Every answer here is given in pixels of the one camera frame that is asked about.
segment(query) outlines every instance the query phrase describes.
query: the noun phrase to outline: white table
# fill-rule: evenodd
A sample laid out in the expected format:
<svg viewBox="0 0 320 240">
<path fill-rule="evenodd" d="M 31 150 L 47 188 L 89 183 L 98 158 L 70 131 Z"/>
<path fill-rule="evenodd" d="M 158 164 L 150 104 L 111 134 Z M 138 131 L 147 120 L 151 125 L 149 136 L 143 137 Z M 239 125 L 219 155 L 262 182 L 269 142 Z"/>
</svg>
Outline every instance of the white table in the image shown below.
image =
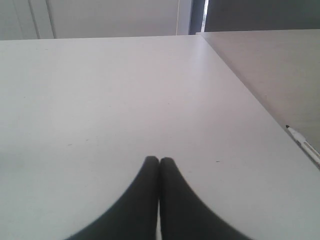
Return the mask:
<svg viewBox="0 0 320 240">
<path fill-rule="evenodd" d="M 320 236 L 320 173 L 201 36 L 0 42 L 0 239 L 60 240 L 147 155 L 257 240 Z"/>
<path fill-rule="evenodd" d="M 320 29 L 201 35 L 283 128 L 320 151 Z"/>
</svg>

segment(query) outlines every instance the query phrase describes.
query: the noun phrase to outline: table surface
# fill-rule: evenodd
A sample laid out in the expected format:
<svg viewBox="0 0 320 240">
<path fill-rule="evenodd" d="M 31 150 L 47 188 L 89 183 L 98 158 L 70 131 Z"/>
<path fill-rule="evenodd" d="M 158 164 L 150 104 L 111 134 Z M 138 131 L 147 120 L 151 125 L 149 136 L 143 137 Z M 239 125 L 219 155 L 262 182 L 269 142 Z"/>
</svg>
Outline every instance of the table surface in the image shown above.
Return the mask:
<svg viewBox="0 0 320 240">
<path fill-rule="evenodd" d="M 201 35 L 283 128 L 320 150 L 320 29 Z"/>
<path fill-rule="evenodd" d="M 320 236 L 320 173 L 201 36 L 0 42 L 0 239 L 57 240 L 144 157 L 257 240 Z"/>
</svg>

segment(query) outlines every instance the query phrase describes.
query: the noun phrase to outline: pen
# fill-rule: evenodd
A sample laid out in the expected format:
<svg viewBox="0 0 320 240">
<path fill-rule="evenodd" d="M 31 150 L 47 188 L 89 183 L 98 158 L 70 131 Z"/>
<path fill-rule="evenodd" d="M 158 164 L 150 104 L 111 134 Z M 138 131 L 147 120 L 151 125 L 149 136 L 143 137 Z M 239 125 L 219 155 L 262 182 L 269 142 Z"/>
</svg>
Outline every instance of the pen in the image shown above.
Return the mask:
<svg viewBox="0 0 320 240">
<path fill-rule="evenodd" d="M 288 129 L 298 145 L 300 145 L 302 149 L 305 150 L 306 153 L 313 159 L 313 161 L 320 167 L 320 153 L 315 150 L 313 146 L 311 146 L 311 144 L 306 140 L 304 136 L 302 136 L 301 133 L 297 132 L 289 125 L 286 125 L 285 127 Z"/>
</svg>

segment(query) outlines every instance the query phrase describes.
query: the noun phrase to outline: white pen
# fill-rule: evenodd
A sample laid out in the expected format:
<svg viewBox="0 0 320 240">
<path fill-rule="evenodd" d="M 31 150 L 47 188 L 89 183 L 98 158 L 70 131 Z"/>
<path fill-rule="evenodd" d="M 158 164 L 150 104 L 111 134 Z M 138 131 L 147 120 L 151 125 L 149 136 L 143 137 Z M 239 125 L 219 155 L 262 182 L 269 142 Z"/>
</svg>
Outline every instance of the white pen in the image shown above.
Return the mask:
<svg viewBox="0 0 320 240">
<path fill-rule="evenodd" d="M 313 146 L 306 140 L 301 133 L 294 130 L 292 127 L 285 126 L 291 133 L 293 139 L 306 151 L 306 153 L 313 159 L 313 161 L 320 166 L 320 153 L 314 149 Z"/>
</svg>

